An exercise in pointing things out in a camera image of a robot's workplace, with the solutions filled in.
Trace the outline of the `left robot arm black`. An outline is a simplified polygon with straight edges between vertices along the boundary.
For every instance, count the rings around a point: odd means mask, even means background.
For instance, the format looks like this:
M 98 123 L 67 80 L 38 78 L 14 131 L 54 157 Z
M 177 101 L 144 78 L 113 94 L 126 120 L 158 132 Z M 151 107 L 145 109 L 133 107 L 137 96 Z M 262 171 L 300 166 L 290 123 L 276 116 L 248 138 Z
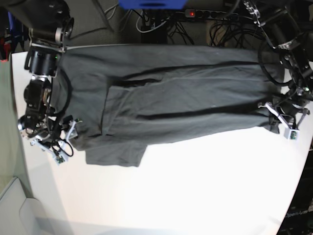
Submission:
M 265 37 L 258 51 L 262 71 L 272 83 L 289 89 L 280 100 L 274 101 L 274 110 L 288 119 L 298 113 L 306 114 L 305 107 L 313 99 L 313 69 L 307 48 L 308 33 L 296 20 L 295 4 L 291 0 L 245 0 L 243 5 Z M 267 71 L 262 55 L 266 46 L 279 55 L 289 70 L 289 81 L 276 81 Z

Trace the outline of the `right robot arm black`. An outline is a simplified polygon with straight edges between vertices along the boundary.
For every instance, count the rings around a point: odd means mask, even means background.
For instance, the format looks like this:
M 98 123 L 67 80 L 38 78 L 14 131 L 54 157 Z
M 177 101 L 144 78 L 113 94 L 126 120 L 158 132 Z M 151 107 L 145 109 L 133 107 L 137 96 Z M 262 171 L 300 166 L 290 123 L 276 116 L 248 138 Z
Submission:
M 19 120 L 21 130 L 51 147 L 60 137 L 65 113 L 56 113 L 50 106 L 52 79 L 66 51 L 74 19 L 64 0 L 2 0 L 0 5 L 28 29 L 30 39 L 24 69 L 32 77 L 24 90 L 26 111 Z

